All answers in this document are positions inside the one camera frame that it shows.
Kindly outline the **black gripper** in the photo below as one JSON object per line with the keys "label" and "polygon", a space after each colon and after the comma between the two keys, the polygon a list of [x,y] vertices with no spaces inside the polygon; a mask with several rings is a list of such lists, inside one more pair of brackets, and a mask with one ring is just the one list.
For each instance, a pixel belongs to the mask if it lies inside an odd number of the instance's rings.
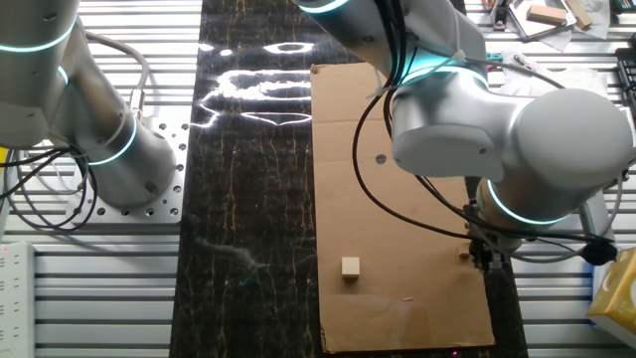
{"label": "black gripper", "polygon": [[505,265],[506,254],[483,239],[473,239],[469,245],[469,253],[474,267],[480,271],[487,271],[488,268],[490,271],[499,270]]}

